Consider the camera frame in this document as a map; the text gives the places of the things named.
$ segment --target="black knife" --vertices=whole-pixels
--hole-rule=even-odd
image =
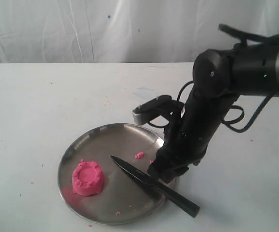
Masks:
[[[115,162],[115,164],[117,164],[117,166],[121,168],[123,171],[131,174],[133,177],[135,177],[145,185],[150,186],[155,190],[161,192],[166,198],[168,198],[170,201],[176,204],[180,209],[189,214],[191,217],[195,218],[197,216],[200,209],[198,205],[184,198],[174,190],[160,183],[159,181],[152,179],[150,176],[143,173],[141,170],[137,169],[131,164],[123,161],[122,159],[116,156],[110,157]]]

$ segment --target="stainless steel plate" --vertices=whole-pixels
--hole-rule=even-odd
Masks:
[[[67,149],[58,169],[62,198],[76,214],[90,221],[119,225],[138,220],[160,208],[165,197],[143,189],[132,181],[109,155],[114,155],[147,173],[149,160],[155,158],[163,140],[152,131],[132,124],[109,124],[83,134]],[[135,159],[143,151],[144,157]],[[103,191],[82,197],[73,193],[72,172],[81,159],[96,161],[105,175]],[[168,184],[173,188],[174,181]]]

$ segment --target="white curtain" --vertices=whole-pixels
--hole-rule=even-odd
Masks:
[[[279,33],[279,0],[0,0],[0,63],[188,62]]]

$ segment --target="pink play dough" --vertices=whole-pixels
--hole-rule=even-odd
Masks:
[[[102,191],[104,174],[99,165],[92,162],[85,162],[83,159],[73,171],[72,185],[74,191],[81,196],[89,196]]]
[[[144,152],[141,151],[135,156],[135,158],[141,159],[141,158],[143,158],[143,156],[144,156]]]

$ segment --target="table surface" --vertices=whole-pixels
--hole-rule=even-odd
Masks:
[[[0,64],[0,232],[279,231],[279,98],[246,133],[221,125],[202,162],[178,180],[177,191],[201,206],[195,219],[166,202],[135,223],[103,226],[75,215],[60,197],[58,164],[77,137],[133,123],[137,105],[176,97],[191,79],[192,63]],[[240,97],[246,118],[238,127],[262,99]]]

